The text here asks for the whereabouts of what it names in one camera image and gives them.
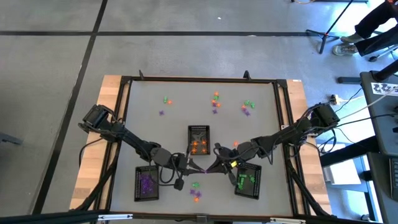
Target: person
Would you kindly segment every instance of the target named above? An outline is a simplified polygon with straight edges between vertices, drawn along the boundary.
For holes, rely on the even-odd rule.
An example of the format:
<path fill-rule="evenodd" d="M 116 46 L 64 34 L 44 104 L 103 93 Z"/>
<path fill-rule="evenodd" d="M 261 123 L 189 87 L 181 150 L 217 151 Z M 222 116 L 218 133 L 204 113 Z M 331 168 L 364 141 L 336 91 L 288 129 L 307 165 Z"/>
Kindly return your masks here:
<path fill-rule="evenodd" d="M 388 31 L 371 37 L 379 25 L 386 23 L 394 17 L 392 7 L 389 2 L 380 4 L 373 9 L 361 22 L 355 26 L 355 34 L 342 37 L 343 43 L 350 45 L 336 45 L 333 47 L 335 55 L 353 55 L 359 53 L 361 56 L 370 54 L 377 50 L 398 44 L 398 25 Z"/>

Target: black pants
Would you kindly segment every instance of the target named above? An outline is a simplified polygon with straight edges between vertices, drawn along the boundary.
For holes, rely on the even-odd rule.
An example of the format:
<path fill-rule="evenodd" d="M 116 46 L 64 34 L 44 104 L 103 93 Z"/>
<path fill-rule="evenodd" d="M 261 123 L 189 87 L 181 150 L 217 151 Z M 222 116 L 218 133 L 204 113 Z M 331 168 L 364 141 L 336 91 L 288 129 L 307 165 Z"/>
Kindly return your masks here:
<path fill-rule="evenodd" d="M 373 9 L 373 11 L 371 11 L 358 25 L 355 26 L 356 33 L 366 39 L 355 44 L 361 56 L 398 44 L 398 25 L 387 32 L 369 38 L 379 25 L 387 22 L 393 17 L 394 15 L 391 6 L 389 3 L 384 2 L 377 8 Z"/>

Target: sneaker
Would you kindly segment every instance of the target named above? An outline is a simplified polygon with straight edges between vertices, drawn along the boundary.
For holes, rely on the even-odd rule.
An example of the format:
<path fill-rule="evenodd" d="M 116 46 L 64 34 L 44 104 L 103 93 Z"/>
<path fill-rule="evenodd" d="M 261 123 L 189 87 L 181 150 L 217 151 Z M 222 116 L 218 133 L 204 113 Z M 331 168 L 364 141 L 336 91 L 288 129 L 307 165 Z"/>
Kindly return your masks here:
<path fill-rule="evenodd" d="M 361 40 L 364 40 L 359 34 L 355 33 L 347 37 L 341 37 L 340 40 L 346 44 L 355 44 Z"/>
<path fill-rule="evenodd" d="M 337 56 L 353 55 L 358 52 L 355 45 L 336 45 L 333 47 L 333 53 Z"/>

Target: black tray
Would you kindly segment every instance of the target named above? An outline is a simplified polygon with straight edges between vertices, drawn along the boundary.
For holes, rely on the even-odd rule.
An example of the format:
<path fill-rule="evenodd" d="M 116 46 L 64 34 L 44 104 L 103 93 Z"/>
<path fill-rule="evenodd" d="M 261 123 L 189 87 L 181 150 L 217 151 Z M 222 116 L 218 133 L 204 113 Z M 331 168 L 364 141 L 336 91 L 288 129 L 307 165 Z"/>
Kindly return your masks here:
<path fill-rule="evenodd" d="M 159 199 L 159 175 L 158 168 L 156 166 L 143 166 L 136 167 L 136 186 L 134 189 L 134 201 L 135 202 L 143 202 L 150 200 L 158 200 Z M 156 183 L 149 179 L 149 176 L 152 177 L 153 180 L 156 180 Z M 152 184 L 152 190 L 144 190 L 143 189 L 143 178 L 147 179 L 146 181 Z"/>
<path fill-rule="evenodd" d="M 240 174 L 247 175 L 247 177 L 244 179 L 243 190 L 240 190 L 238 188 L 238 185 L 235 186 L 235 194 L 242 196 L 242 197 L 248 197 L 248 198 L 253 198 L 253 199 L 259 200 L 260 182 L 261 182 L 261 166 L 255 165 L 255 164 L 250 164 L 250 163 L 244 163 L 244 164 L 239 165 L 238 172 L 236 174 L 237 183 L 241 182 L 241 178 L 239 177 Z M 250 175 L 252 175 L 256 179 L 255 183 L 252 183 L 250 181 L 250 178 L 249 178 Z"/>
<path fill-rule="evenodd" d="M 191 155 L 202 156 L 210 155 L 210 126 L 209 125 L 189 125 L 188 144 Z"/>

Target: green object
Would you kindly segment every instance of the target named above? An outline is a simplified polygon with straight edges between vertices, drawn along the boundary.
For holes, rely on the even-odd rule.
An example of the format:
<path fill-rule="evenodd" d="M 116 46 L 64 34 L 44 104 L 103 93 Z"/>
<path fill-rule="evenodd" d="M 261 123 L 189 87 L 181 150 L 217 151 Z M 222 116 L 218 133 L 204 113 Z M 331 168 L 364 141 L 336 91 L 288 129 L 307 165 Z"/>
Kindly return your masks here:
<path fill-rule="evenodd" d="M 200 184 L 198 182 L 194 182 L 194 183 L 192 183 L 192 187 L 198 188 L 198 187 L 200 187 Z"/>

